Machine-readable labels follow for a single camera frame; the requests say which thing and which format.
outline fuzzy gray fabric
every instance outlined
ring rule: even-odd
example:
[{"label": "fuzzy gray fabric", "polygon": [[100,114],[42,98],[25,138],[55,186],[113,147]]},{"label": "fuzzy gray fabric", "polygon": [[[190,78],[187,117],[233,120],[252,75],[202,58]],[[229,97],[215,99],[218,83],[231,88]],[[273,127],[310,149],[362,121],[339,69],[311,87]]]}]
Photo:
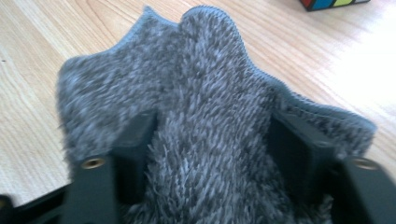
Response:
[{"label": "fuzzy gray fabric", "polygon": [[256,68],[234,23],[213,7],[195,7],[179,24],[147,7],[119,44],[63,65],[58,108],[71,168],[108,152],[133,116],[158,110],[146,200],[123,211],[127,223],[330,222],[329,198],[295,207],[285,194],[266,154],[271,113],[307,120],[340,158],[361,155],[375,132],[367,119],[317,105]]}]

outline rubik's cube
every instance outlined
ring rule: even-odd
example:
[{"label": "rubik's cube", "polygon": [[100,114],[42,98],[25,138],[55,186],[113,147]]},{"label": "rubik's cube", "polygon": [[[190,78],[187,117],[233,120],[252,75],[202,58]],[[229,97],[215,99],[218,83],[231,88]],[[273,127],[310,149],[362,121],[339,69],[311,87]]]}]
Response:
[{"label": "rubik's cube", "polygon": [[300,0],[308,11],[315,11],[331,7],[344,7],[370,0]]}]

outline light wood surface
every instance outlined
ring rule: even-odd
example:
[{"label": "light wood surface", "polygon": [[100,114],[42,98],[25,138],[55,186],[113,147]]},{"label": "light wood surface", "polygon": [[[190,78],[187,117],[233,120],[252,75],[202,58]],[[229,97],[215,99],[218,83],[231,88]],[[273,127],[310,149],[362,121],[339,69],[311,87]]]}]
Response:
[{"label": "light wood surface", "polygon": [[171,21],[198,5],[228,12],[262,70],[375,122],[367,157],[396,179],[396,1],[307,13],[298,0],[1,0],[0,193],[21,204],[67,182],[57,72],[70,57],[117,43],[144,5]]}]

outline wooden table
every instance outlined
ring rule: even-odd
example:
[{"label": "wooden table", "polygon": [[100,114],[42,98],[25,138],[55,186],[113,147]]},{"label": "wooden table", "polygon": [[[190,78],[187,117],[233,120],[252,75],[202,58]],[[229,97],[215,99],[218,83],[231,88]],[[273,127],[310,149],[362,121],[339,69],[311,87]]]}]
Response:
[{"label": "wooden table", "polygon": [[367,157],[396,179],[396,2],[307,13],[298,0],[0,2],[0,192],[26,203],[64,185],[57,72],[117,43],[144,5],[171,21],[197,5],[233,18],[252,61],[314,101],[378,126]]}]

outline wood grain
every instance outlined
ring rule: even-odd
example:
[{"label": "wood grain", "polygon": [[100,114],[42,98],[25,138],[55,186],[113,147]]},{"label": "wood grain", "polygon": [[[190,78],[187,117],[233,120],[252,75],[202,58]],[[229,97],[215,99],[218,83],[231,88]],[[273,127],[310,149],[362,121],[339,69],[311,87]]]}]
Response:
[{"label": "wood grain", "polygon": [[0,2],[0,192],[26,203],[64,185],[55,107],[62,63],[117,43],[153,7],[171,21],[198,5],[225,10],[252,61],[318,103],[378,126],[367,157],[396,179],[396,2],[307,13],[298,0]]}]

